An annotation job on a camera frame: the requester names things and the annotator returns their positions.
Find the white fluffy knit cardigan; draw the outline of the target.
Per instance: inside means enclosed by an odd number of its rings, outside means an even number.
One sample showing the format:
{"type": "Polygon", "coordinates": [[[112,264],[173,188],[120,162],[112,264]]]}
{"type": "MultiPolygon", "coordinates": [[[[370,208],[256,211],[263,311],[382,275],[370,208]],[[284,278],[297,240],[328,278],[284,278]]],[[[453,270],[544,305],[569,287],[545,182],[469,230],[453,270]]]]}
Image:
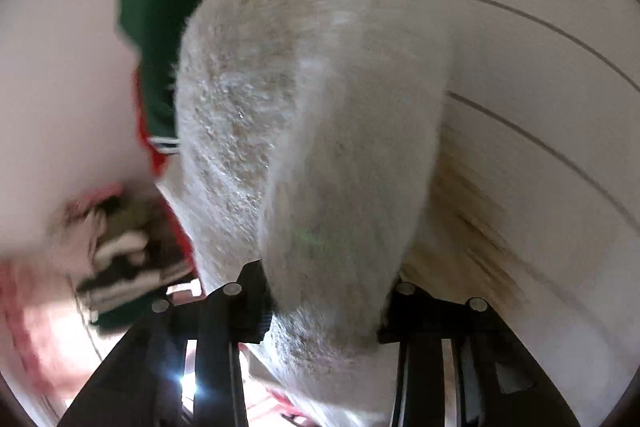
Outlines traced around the white fluffy knit cardigan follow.
{"type": "Polygon", "coordinates": [[[323,426],[390,420],[386,298],[435,166],[446,0],[202,0],[176,72],[160,180],[206,291],[259,260],[258,357],[323,426]]]}

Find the stack of folded clothes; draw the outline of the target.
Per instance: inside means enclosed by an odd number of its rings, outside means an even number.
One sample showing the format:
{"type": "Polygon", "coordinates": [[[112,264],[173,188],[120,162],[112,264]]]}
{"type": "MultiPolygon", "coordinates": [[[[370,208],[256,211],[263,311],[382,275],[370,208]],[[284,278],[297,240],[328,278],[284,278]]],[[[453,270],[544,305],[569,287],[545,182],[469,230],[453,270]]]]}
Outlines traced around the stack of folded clothes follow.
{"type": "Polygon", "coordinates": [[[122,184],[63,202],[47,236],[52,265],[104,335],[128,329],[169,287],[196,277],[189,242],[162,196],[122,184]]]}

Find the white quilted floral bedspread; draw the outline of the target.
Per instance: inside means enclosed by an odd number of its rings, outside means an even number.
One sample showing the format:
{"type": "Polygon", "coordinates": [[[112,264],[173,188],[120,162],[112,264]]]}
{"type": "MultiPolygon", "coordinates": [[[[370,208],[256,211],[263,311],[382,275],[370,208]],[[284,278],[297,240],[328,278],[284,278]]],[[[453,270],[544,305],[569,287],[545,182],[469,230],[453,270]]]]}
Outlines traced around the white quilted floral bedspread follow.
{"type": "Polygon", "coordinates": [[[488,300],[609,424],[639,378],[639,0],[450,2],[442,151],[395,272],[488,300]]]}

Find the red floral blanket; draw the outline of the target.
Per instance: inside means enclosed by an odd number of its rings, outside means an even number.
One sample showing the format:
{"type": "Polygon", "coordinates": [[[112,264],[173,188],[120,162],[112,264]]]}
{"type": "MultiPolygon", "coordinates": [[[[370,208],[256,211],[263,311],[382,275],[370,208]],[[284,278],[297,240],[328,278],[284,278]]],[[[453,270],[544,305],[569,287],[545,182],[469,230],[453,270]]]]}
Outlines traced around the red floral blanket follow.
{"type": "MultiPolygon", "coordinates": [[[[137,137],[138,141],[145,150],[146,155],[149,157],[150,169],[154,180],[157,180],[164,172],[167,166],[168,155],[157,152],[152,144],[149,142],[151,135],[149,135],[148,128],[146,127],[145,111],[141,98],[141,80],[140,80],[140,66],[137,66],[132,74],[132,92],[134,92],[134,113],[136,114],[137,121],[137,137]]],[[[169,222],[172,235],[176,240],[177,245],[182,252],[183,258],[191,265],[192,269],[195,269],[193,251],[190,239],[184,233],[182,226],[180,225],[175,213],[171,210],[168,202],[163,197],[162,206],[165,211],[166,218],[169,222]]]]}

